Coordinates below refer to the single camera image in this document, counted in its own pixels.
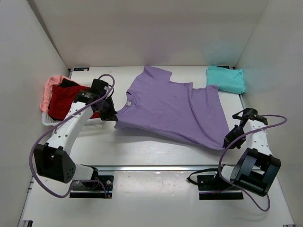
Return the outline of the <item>purple t shirt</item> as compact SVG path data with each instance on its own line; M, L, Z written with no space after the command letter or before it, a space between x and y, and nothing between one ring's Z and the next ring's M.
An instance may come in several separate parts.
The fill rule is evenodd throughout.
M221 150L229 132L216 85L193 88L172 72L145 66L126 92L115 129L136 128Z

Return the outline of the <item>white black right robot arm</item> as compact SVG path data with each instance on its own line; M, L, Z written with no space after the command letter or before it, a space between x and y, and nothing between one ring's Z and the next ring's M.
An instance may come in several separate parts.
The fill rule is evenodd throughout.
M225 136L224 151L240 149L242 144L246 148L234 167L221 166L219 173L212 177L213 186L221 190L231 184L263 197L281 167L280 159L272 155L267 142L267 119L253 108L245 108L232 118L240 120L240 124Z

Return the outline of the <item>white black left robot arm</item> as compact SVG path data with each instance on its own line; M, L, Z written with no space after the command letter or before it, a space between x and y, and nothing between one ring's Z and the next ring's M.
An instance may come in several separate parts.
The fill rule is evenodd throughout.
M117 121L117 112L111 95L113 86L101 79L94 79L92 85L79 91L62 123L45 144L35 145L33 155L36 173L62 183L82 181L88 188L99 183L99 176L93 167L74 163L70 157L72 146L83 126L94 113L101 121Z

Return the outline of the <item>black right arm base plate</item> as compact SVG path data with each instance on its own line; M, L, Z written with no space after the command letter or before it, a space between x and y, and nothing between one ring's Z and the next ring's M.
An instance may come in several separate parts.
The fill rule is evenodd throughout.
M200 201L243 200L240 189L226 183L218 174L218 168L207 168L191 173L187 182L198 187Z

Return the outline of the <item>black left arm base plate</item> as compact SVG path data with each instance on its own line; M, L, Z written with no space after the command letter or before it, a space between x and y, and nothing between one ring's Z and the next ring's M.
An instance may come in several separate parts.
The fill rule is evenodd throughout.
M111 199L114 186L113 175L99 175L98 180L103 183L72 183L70 198L86 198L86 199Z

